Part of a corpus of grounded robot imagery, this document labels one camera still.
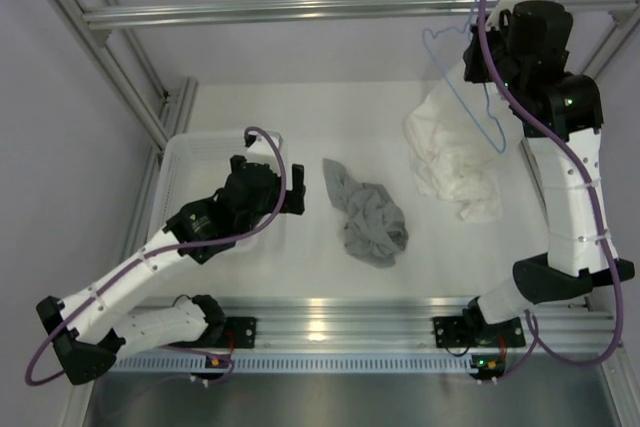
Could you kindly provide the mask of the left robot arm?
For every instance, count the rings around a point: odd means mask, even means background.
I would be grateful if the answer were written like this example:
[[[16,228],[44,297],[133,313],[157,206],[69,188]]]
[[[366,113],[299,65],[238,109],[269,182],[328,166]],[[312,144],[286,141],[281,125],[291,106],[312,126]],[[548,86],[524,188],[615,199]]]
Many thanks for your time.
[[[208,294],[173,307],[134,313],[161,286],[264,230],[279,214],[305,210],[305,169],[278,174],[241,155],[212,196],[185,204],[146,245],[87,288],[59,299],[49,296],[36,311],[72,384],[92,382],[118,361],[165,346],[211,348],[226,333],[226,315]]]

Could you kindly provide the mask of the grey tank top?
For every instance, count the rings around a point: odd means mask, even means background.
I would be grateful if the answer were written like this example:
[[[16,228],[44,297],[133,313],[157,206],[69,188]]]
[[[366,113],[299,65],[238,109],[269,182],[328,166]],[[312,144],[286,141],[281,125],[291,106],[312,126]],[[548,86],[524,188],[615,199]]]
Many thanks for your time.
[[[409,240],[405,216],[381,184],[356,181],[340,162],[322,162],[331,205],[345,216],[342,242],[346,253],[384,269],[396,263]]]

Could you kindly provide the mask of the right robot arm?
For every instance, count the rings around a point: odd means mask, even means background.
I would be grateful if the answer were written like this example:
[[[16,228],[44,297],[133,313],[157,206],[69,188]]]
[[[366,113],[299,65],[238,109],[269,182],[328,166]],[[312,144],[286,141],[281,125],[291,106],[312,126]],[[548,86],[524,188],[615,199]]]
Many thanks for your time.
[[[502,324],[541,303],[569,300],[635,276],[618,256],[604,212],[599,151],[603,114],[596,82],[565,69],[572,15],[525,0],[472,29],[464,78],[492,82],[523,124],[538,166],[549,228],[547,252],[514,263],[509,280],[469,304],[467,336],[488,344]]]

